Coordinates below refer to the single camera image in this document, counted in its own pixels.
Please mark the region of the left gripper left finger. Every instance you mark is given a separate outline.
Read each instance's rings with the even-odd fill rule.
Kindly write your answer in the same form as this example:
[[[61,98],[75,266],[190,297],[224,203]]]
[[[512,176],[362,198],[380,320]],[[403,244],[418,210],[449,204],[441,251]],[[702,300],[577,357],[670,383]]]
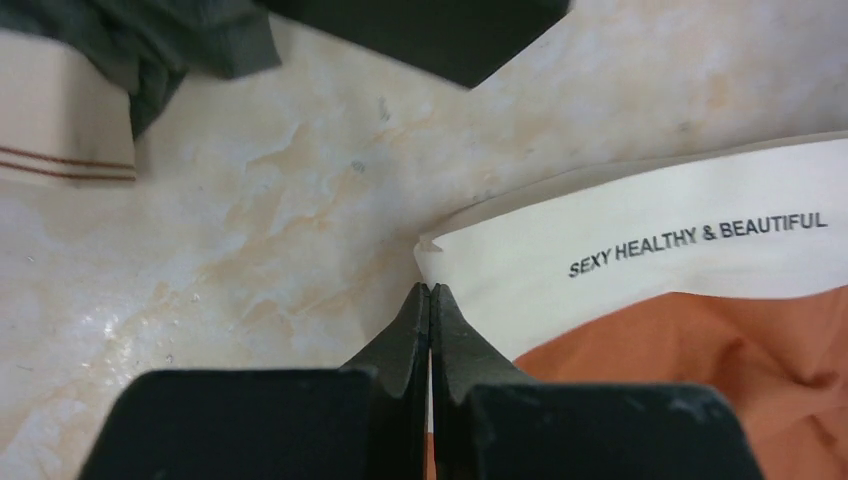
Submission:
[[[425,479],[430,290],[413,285],[396,317],[344,366],[370,375],[366,479]]]

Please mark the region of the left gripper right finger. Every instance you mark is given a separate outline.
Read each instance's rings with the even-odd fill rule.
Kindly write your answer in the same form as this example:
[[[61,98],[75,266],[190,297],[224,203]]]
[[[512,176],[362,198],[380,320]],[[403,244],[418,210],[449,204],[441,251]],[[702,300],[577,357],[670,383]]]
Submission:
[[[477,386],[537,381],[516,367],[465,319],[450,288],[430,293],[434,460],[438,479],[475,479],[477,460],[470,394]]]

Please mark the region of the orange underwear white waistband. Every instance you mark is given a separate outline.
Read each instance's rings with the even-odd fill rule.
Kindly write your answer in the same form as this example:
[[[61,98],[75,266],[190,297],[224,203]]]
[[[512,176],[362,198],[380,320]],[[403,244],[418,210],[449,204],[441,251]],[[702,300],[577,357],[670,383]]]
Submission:
[[[769,479],[847,475],[847,136],[587,167],[422,235],[425,282],[531,376],[689,382]]]

